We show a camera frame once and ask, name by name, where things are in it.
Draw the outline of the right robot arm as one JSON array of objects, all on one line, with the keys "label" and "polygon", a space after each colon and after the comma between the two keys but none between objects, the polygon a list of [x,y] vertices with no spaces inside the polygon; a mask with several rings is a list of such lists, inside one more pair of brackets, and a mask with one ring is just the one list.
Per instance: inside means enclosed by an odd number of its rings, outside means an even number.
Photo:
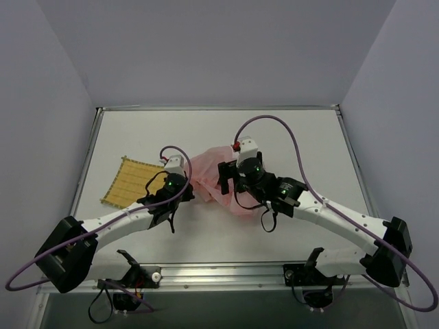
[{"label": "right robot arm", "polygon": [[242,162],[219,163],[222,194],[247,192],[274,216],[282,214],[314,223],[354,245],[353,249],[315,248],[304,267],[308,280],[319,283],[338,275],[367,275],[386,287],[400,285],[406,267],[401,257],[412,252],[404,220],[369,217],[313,195],[305,183],[267,172],[261,160],[258,152]]}]

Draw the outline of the pink plastic bag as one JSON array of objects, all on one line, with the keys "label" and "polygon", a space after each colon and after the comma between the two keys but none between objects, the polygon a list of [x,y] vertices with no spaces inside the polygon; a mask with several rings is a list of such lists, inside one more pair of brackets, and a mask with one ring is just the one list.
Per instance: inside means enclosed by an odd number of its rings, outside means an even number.
[{"label": "pink plastic bag", "polygon": [[232,182],[228,182],[229,192],[225,195],[221,193],[217,166],[221,162],[231,160],[234,160],[231,146],[212,147],[204,153],[192,157],[191,185],[205,202],[216,202],[229,213],[239,217],[253,217],[258,209],[249,210],[249,208],[257,206],[258,202],[247,192],[237,195],[239,203],[246,208],[242,208],[236,202]]}]

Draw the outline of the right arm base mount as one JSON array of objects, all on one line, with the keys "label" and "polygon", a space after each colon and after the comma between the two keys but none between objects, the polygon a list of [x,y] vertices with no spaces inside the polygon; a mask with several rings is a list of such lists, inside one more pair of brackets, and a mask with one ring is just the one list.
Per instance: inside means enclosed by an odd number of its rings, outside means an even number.
[{"label": "right arm base mount", "polygon": [[283,265],[285,286],[290,287],[294,299],[311,312],[323,313],[345,291],[350,276],[325,277],[317,269],[304,263]]}]

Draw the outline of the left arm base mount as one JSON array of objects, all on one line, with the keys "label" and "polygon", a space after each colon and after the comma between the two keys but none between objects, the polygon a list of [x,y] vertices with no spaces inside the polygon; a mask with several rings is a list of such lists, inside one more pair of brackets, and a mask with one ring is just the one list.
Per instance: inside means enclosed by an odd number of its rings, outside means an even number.
[{"label": "left arm base mount", "polygon": [[104,324],[118,313],[124,317],[153,313],[154,308],[146,302],[144,290],[157,289],[162,275],[158,265],[142,267],[127,251],[119,249],[114,259],[92,265],[87,279],[95,281],[98,290],[91,303],[104,296],[110,307],[108,316],[98,320],[89,306],[88,318],[94,324]]}]

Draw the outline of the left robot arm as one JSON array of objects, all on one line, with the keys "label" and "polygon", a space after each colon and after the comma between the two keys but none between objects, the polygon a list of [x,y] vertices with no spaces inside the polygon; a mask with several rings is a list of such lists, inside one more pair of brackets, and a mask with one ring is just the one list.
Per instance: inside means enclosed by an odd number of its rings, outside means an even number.
[{"label": "left robot arm", "polygon": [[62,219],[35,255],[37,267],[61,293],[84,281],[113,279],[122,287],[133,286],[139,277],[134,259],[123,250],[99,260],[103,247],[136,232],[173,222],[182,202],[194,199],[187,174],[167,170],[164,185],[130,206],[95,219]]}]

